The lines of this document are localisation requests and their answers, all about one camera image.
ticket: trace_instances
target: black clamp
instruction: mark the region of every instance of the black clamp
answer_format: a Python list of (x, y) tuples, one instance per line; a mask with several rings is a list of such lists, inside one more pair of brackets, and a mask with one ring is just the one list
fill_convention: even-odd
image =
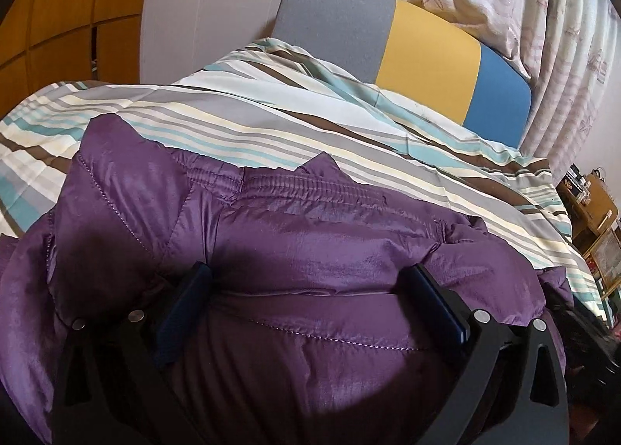
[[(406, 293), (434, 343), (459, 373), (416, 445), (566, 445), (567, 397), (544, 321), (497, 323), (442, 289), (422, 265), (404, 270)], [(205, 445), (163, 380), (194, 328), (212, 285), (197, 264), (172, 298), (113, 327), (83, 321), (68, 335), (52, 410), (55, 445)]]

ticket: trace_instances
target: striped duvet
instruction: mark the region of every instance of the striped duvet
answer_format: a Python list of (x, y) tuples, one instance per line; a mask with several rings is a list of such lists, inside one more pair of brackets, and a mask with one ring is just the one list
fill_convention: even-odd
[(237, 166), (294, 169), (328, 152), (358, 182), (482, 217), (535, 268), (566, 267), (576, 296), (603, 316), (546, 160), (274, 39), (174, 85), (58, 83), (25, 99), (0, 121), (1, 232), (20, 235), (54, 205), (88, 121), (107, 112), (145, 138)]

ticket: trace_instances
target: curtain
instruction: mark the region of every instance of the curtain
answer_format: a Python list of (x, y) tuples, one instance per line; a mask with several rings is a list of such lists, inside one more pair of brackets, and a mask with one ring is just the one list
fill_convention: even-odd
[(492, 47), (529, 82), (533, 103), (520, 150), (547, 157), (560, 181), (591, 129), (609, 76), (618, 23), (610, 1), (407, 1)]
[(520, 150), (546, 156), (557, 183), (597, 116), (618, 25), (610, 0), (550, 0), (541, 72)]

